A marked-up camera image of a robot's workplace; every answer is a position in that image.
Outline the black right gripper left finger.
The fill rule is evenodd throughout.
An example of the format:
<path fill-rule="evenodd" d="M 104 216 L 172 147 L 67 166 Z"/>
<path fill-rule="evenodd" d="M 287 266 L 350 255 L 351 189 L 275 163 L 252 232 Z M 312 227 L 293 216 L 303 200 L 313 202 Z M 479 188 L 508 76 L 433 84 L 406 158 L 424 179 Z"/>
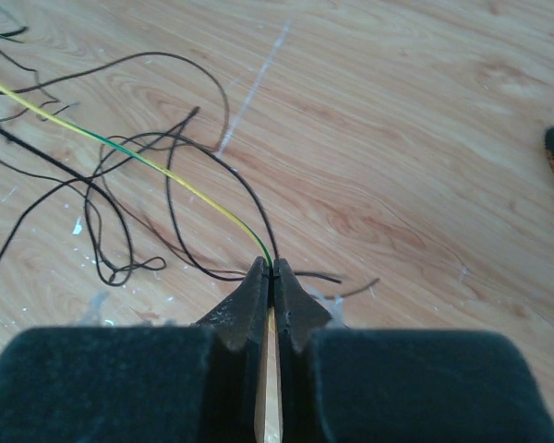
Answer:
<path fill-rule="evenodd" d="M 0 355 L 0 442 L 260 442 L 270 270 L 189 326 L 47 327 Z"/>

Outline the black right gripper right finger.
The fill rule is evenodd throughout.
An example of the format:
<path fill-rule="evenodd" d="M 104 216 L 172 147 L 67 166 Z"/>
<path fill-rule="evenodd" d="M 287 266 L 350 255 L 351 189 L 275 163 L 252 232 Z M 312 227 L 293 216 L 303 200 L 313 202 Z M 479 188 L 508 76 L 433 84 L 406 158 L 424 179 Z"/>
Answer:
<path fill-rule="evenodd" d="M 273 265 L 285 442 L 554 442 L 518 348 L 470 329 L 351 329 Z"/>

